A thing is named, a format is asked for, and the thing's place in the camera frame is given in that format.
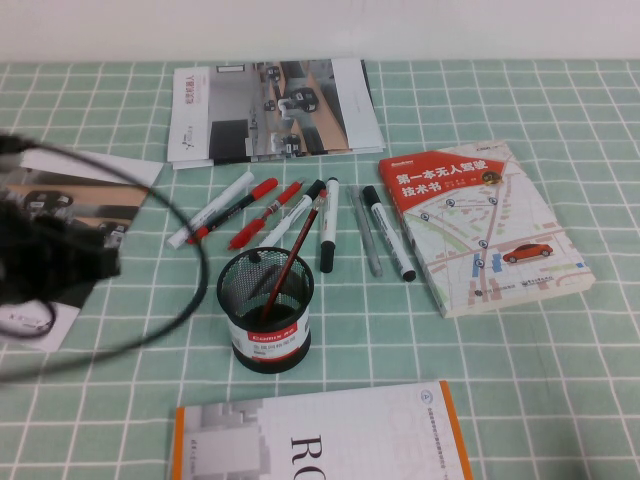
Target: book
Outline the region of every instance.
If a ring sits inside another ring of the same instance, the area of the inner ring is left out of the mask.
[[[173,480],[471,480],[447,382],[181,407]]]
[[[174,169],[384,148],[360,60],[179,68],[173,85]]]
[[[157,162],[83,154],[128,173],[143,185],[153,185],[162,169]],[[28,150],[11,161],[8,171],[0,172],[1,200],[17,204],[32,218],[53,215],[68,224],[97,228],[105,234],[105,247],[120,247],[147,195],[102,170],[42,150]],[[0,335],[0,341],[57,351],[93,287],[94,282],[81,283],[52,299],[56,322],[47,335],[22,340]],[[7,329],[35,333],[49,327],[50,321],[49,311],[40,302],[0,306],[0,324]]]
[[[389,158],[378,169],[444,317],[595,282],[505,142]]]

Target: black mesh pen holder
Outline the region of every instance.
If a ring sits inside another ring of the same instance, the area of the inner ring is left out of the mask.
[[[233,352],[256,372],[289,370],[311,345],[313,274],[300,257],[293,262],[269,317],[260,320],[288,256],[289,251],[282,248],[247,250],[234,257],[218,279],[218,302],[228,317]]]

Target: white marker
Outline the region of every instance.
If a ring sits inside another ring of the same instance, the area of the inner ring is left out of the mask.
[[[253,173],[243,173],[238,180],[229,185],[220,195],[214,198],[209,203],[209,205],[200,210],[200,212],[189,221],[191,228],[193,228],[193,230],[195,231],[202,227],[207,219],[211,217],[211,215],[218,212],[219,210],[222,210],[224,206],[233,199],[233,197],[242,193],[242,191],[247,188],[251,182],[253,182],[253,179]],[[189,232],[187,231],[186,227],[182,227],[180,230],[174,233],[171,238],[167,240],[167,242],[173,248],[178,248],[180,245],[186,242],[188,238]]]
[[[313,182],[313,185],[309,187],[309,190],[305,192],[298,203],[296,203],[295,207],[291,209],[289,214],[280,220],[280,223],[271,230],[269,235],[260,242],[258,247],[273,247],[278,240],[282,238],[282,236],[289,230],[293,222],[295,222],[300,215],[307,209],[309,205],[313,203],[318,194],[325,189],[325,184],[322,180],[316,180]]]
[[[333,270],[333,255],[336,250],[336,227],[338,225],[338,190],[340,183],[335,177],[327,180],[327,200],[322,218],[320,243],[320,271]]]
[[[411,266],[409,257],[404,251],[402,242],[398,238],[398,235],[396,235],[396,232],[393,231],[389,224],[387,213],[384,211],[384,208],[382,208],[378,192],[376,192],[373,185],[369,185],[368,187],[364,187],[362,195],[364,196],[364,200],[367,202],[367,205],[371,208],[371,213],[373,213],[373,216],[378,222],[380,230],[382,230],[382,233],[384,234],[387,245],[389,245],[389,248],[391,249],[391,255],[400,269],[402,278],[407,282],[413,282],[416,279],[416,271]]]

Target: red pen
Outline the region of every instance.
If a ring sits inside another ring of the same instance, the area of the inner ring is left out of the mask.
[[[276,201],[269,205],[260,217],[254,218],[246,227],[231,239],[231,242],[229,243],[229,250],[242,248],[249,243],[254,235],[264,228],[269,215],[277,212],[280,207],[291,200],[291,197],[300,191],[302,185],[304,185],[304,179],[296,180],[289,185],[289,187],[287,187],[287,189],[282,192],[278,198],[276,198]]]
[[[220,227],[220,225],[225,223],[231,217],[241,212],[245,207],[248,207],[253,202],[260,199],[277,186],[277,178],[269,178],[265,180],[260,185],[251,190],[251,193],[249,193],[249,195],[242,197],[236,203],[227,208],[224,212],[207,220],[206,223],[196,231],[195,239],[190,238],[187,241],[189,243],[194,243],[196,240],[203,239],[204,237],[209,235],[210,232]]]

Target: black cap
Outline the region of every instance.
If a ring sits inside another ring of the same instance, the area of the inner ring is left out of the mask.
[[[327,186],[322,180],[316,180],[304,194],[311,197],[311,200],[315,200],[318,194],[325,188],[327,188]]]
[[[408,272],[404,272],[404,275],[402,276],[402,279],[405,282],[413,282],[416,279],[416,271],[415,270],[409,270]]]
[[[364,201],[367,202],[369,207],[373,207],[376,203],[380,203],[380,197],[378,196],[378,192],[373,185],[369,185],[368,187],[364,187],[362,190],[362,196],[364,197]]]
[[[336,250],[336,244],[325,240],[320,244],[320,271],[322,273],[331,273],[333,270],[333,254]]]

